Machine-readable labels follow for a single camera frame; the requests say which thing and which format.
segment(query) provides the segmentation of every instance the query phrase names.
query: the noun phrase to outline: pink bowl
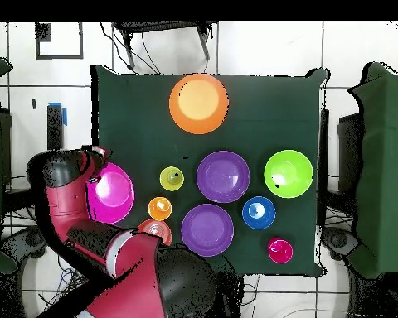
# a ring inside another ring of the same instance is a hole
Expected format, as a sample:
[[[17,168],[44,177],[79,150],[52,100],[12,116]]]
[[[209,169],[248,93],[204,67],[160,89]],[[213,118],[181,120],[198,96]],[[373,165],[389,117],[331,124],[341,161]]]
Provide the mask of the pink bowl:
[[[272,238],[269,241],[269,258],[275,263],[287,263],[294,255],[292,245],[286,240]]]
[[[87,183],[90,218],[114,224],[122,220],[134,203],[134,187],[123,169],[108,164],[99,173],[98,183]]]

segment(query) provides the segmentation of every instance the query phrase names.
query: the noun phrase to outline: purple plate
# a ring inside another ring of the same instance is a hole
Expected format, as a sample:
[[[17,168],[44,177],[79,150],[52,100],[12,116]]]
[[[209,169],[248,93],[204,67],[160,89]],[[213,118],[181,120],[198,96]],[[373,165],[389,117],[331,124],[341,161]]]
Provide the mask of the purple plate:
[[[207,199],[229,203],[238,200],[248,189],[249,167],[234,152],[213,152],[197,168],[196,180]]]
[[[194,253],[206,258],[223,253],[234,234],[231,217],[217,205],[199,205],[182,221],[182,241]]]

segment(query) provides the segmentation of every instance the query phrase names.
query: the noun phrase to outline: orange cup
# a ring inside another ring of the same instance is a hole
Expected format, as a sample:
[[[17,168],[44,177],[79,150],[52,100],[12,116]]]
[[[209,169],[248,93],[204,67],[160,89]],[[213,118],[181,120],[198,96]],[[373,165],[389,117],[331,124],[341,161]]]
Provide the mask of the orange cup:
[[[165,220],[172,213],[171,202],[162,196],[153,198],[149,202],[148,212],[150,217],[155,220]]]

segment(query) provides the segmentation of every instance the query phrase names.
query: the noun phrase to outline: plate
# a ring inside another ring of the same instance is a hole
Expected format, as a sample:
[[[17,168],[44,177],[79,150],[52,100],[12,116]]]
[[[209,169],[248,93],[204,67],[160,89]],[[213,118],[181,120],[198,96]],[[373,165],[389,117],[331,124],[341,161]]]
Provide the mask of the plate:
[[[187,75],[169,97],[169,111],[182,130],[192,134],[214,131],[225,121],[229,99],[224,85],[212,75]]]
[[[313,183],[313,165],[303,153],[283,150],[267,161],[264,180],[273,194],[292,199],[301,196]]]
[[[236,201],[246,192],[249,183],[249,167],[234,152],[213,152],[197,168],[197,187],[211,201]]]
[[[133,182],[125,171],[112,162],[98,174],[97,183],[87,183],[90,218],[115,224],[129,213],[134,203]]]
[[[191,209],[182,221],[182,241],[203,257],[223,253],[230,246],[234,234],[231,217],[217,205],[199,205]]]

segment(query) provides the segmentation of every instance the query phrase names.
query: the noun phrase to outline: pink cup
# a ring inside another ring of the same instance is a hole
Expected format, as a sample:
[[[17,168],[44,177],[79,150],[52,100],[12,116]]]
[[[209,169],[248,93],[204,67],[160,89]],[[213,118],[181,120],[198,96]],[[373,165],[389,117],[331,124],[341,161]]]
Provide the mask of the pink cup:
[[[292,245],[281,238],[272,238],[269,241],[269,258],[275,263],[287,263],[294,255]]]

